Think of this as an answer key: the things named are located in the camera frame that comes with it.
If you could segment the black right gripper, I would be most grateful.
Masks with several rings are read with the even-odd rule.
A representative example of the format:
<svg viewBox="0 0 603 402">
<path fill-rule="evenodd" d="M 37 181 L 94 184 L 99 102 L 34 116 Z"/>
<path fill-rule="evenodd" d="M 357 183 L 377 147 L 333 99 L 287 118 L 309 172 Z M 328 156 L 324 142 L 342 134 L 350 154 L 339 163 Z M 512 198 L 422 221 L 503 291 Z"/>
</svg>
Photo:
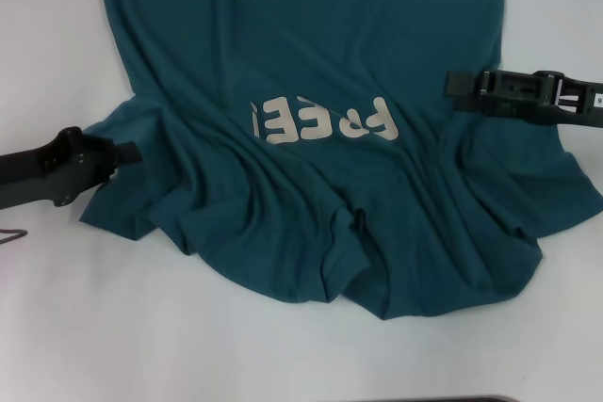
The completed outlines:
<svg viewBox="0 0 603 402">
<path fill-rule="evenodd" d="M 603 128 L 603 83 L 572 79 L 561 72 L 449 71 L 446 95 L 455 97 L 456 110 L 486 117 Z"/>
</svg>

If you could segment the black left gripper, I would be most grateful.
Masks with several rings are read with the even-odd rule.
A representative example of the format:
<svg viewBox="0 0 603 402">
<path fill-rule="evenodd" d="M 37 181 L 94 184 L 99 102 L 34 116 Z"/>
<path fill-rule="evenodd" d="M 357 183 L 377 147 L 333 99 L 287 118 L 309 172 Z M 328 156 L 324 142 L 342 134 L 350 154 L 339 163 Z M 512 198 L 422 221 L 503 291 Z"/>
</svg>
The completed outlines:
<svg viewBox="0 0 603 402">
<path fill-rule="evenodd" d="M 116 166 L 140 161 L 135 142 L 114 145 L 78 127 L 66 128 L 39 148 L 0 156 L 0 209 L 34 201 L 65 206 L 106 182 Z"/>
</svg>

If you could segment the black flat panel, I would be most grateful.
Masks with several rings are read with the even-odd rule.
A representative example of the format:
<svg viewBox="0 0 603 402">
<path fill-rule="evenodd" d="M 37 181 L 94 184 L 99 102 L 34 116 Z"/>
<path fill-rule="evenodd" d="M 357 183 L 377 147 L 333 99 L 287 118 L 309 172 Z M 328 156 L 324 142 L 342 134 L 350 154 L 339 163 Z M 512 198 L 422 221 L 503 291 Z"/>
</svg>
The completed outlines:
<svg viewBox="0 0 603 402">
<path fill-rule="evenodd" d="M 517 399 L 502 395 L 470 395 L 470 396 L 440 396 L 421 398 L 392 398 L 392 399 L 360 399 L 350 401 L 329 402 L 520 402 Z"/>
</svg>

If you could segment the teal t-shirt with beige print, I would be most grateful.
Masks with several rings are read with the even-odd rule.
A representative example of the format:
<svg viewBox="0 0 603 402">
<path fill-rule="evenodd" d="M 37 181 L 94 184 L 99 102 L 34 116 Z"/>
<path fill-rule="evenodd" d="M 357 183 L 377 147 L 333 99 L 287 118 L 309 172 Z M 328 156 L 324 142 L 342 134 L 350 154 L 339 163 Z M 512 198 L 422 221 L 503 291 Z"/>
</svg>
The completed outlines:
<svg viewBox="0 0 603 402">
<path fill-rule="evenodd" d="M 104 0 L 134 95 L 90 132 L 142 159 L 82 221 L 159 230 L 284 302 L 390 319 L 516 297 L 603 212 L 556 128 L 457 112 L 504 0 Z"/>
</svg>

